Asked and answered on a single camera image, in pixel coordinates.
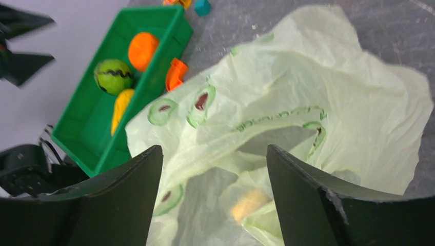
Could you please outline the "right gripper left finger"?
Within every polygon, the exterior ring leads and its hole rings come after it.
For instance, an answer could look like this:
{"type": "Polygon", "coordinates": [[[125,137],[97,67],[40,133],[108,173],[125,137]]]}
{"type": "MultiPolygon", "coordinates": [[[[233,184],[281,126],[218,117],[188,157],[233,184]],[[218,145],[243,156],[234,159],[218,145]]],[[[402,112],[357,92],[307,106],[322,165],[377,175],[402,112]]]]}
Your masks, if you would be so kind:
{"type": "Polygon", "coordinates": [[[1,245],[145,245],[162,164],[154,145],[52,194],[2,198],[1,245]]]}

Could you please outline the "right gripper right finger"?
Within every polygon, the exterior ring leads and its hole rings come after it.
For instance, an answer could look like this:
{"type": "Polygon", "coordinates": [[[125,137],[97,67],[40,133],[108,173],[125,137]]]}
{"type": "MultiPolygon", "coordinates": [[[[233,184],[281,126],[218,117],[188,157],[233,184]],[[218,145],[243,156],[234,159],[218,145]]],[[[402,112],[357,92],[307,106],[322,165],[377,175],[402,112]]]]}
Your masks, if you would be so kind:
{"type": "Polygon", "coordinates": [[[352,184],[276,145],[267,169],[285,245],[434,245],[434,197],[352,184]]]}

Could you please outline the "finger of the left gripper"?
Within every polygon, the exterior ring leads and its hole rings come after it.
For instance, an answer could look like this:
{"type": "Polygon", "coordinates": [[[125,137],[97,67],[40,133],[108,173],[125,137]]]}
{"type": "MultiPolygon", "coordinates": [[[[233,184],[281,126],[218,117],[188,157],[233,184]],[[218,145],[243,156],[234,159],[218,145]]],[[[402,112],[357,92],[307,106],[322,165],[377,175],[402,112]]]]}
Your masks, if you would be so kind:
{"type": "Polygon", "coordinates": [[[53,60],[49,54],[1,53],[1,79],[20,87],[53,60]]]}
{"type": "Polygon", "coordinates": [[[12,39],[54,23],[47,15],[1,4],[1,39],[12,39]]]}

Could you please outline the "green striped fake melon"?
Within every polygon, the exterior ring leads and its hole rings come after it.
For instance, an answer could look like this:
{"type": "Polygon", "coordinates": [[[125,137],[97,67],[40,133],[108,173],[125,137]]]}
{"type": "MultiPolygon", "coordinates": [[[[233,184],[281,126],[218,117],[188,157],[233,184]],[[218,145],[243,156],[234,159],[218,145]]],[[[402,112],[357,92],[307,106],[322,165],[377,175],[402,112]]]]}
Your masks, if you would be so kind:
{"type": "Polygon", "coordinates": [[[106,59],[99,62],[93,74],[97,86],[107,94],[118,95],[133,85],[132,70],[119,59],[106,59]]]}

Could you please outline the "yellow fake fruit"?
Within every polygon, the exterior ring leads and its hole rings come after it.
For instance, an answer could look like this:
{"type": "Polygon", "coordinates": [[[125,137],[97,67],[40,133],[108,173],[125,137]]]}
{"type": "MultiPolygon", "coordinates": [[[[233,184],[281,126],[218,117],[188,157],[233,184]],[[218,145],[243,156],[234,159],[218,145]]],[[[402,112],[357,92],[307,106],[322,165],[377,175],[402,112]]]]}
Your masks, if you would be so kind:
{"type": "Polygon", "coordinates": [[[113,116],[111,121],[111,136],[115,134],[123,115],[134,96],[134,93],[134,89],[125,89],[117,96],[114,102],[113,116]]]}

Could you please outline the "pale green plastic bag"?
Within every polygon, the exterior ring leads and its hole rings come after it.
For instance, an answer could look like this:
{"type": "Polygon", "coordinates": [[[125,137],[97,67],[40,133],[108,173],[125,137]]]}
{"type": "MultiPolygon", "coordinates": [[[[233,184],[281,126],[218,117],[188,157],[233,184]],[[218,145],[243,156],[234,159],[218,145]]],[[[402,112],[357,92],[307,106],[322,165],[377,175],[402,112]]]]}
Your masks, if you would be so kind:
{"type": "Polygon", "coordinates": [[[432,110],[426,76],[363,51],[340,7],[301,7],[127,124],[132,156],[163,150],[147,245],[283,245],[271,144],[402,195],[432,110]],[[238,223],[230,210],[254,189],[271,201],[238,223]]]}

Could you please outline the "orange fake fruit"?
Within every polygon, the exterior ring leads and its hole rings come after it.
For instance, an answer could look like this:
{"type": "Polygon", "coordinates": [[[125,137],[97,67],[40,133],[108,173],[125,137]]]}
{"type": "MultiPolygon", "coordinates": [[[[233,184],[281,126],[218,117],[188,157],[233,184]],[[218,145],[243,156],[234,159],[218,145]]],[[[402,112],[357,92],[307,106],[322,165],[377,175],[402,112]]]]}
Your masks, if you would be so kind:
{"type": "Polygon", "coordinates": [[[128,58],[139,72],[145,72],[149,66],[160,40],[149,32],[138,33],[130,42],[128,58]]]}

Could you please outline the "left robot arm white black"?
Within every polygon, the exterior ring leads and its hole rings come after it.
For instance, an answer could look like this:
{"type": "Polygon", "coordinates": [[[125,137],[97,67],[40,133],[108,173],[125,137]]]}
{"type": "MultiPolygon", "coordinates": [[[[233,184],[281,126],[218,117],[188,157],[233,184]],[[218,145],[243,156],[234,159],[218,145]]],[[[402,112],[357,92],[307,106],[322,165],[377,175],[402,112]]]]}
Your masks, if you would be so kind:
{"type": "MultiPolygon", "coordinates": [[[[8,47],[9,40],[54,23],[47,15],[1,4],[1,79],[20,88],[54,60],[50,54],[16,53],[8,47]]],[[[54,145],[43,138],[37,144],[1,151],[1,188],[12,197],[37,197],[86,179],[88,176],[77,164],[61,158],[54,145]]]]}

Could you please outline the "yellow block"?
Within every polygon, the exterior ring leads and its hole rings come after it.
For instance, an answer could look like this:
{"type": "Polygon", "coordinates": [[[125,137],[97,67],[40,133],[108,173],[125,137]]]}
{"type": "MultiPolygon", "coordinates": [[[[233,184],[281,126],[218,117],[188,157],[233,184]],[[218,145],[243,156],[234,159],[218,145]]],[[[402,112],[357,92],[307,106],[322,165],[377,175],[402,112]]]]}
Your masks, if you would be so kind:
{"type": "Polygon", "coordinates": [[[238,223],[259,208],[269,203],[271,198],[261,190],[254,189],[245,194],[230,210],[233,218],[238,223]]]}

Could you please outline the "green plastic tray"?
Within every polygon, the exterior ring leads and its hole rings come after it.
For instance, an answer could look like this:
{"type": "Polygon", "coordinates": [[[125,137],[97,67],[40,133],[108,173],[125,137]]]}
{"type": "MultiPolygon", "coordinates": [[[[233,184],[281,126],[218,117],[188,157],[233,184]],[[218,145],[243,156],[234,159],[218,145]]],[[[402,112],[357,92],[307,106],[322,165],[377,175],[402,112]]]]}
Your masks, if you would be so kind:
{"type": "Polygon", "coordinates": [[[130,159],[125,126],[147,104],[160,97],[174,58],[180,58],[193,34],[181,6],[125,8],[115,17],[63,114],[53,141],[90,177],[130,159]],[[115,134],[111,121],[116,97],[99,89],[93,71],[109,58],[129,63],[128,47],[141,32],[159,39],[148,69],[134,72],[135,94],[115,134]]]}

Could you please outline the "orange curved toy piece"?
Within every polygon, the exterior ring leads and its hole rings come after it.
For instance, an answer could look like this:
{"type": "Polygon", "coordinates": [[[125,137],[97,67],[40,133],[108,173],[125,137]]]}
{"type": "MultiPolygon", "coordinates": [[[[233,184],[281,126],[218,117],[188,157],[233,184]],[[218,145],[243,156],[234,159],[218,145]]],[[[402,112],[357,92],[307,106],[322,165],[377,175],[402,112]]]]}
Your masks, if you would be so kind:
{"type": "Polygon", "coordinates": [[[188,66],[178,58],[174,58],[166,75],[166,90],[170,92],[182,85],[184,81],[184,75],[187,73],[187,71],[188,66]]]}

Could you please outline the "orange yellow round toy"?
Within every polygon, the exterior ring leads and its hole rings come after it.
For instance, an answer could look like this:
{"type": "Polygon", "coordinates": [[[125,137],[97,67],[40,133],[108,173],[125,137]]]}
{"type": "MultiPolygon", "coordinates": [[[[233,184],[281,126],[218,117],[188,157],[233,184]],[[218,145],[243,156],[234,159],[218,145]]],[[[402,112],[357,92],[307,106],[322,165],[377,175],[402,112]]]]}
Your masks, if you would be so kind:
{"type": "Polygon", "coordinates": [[[192,0],[163,0],[164,6],[180,5],[185,10],[187,10],[190,7],[191,3],[192,3],[192,0]]]}

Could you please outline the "small teal cube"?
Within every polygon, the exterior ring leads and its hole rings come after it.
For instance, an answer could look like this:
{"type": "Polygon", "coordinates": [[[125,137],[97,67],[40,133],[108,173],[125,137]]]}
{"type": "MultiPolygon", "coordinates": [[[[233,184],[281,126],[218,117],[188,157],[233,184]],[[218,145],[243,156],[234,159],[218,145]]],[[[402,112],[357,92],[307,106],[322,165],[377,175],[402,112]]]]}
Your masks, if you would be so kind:
{"type": "Polygon", "coordinates": [[[194,11],[200,17],[204,17],[211,12],[211,4],[209,0],[195,0],[194,11]]]}

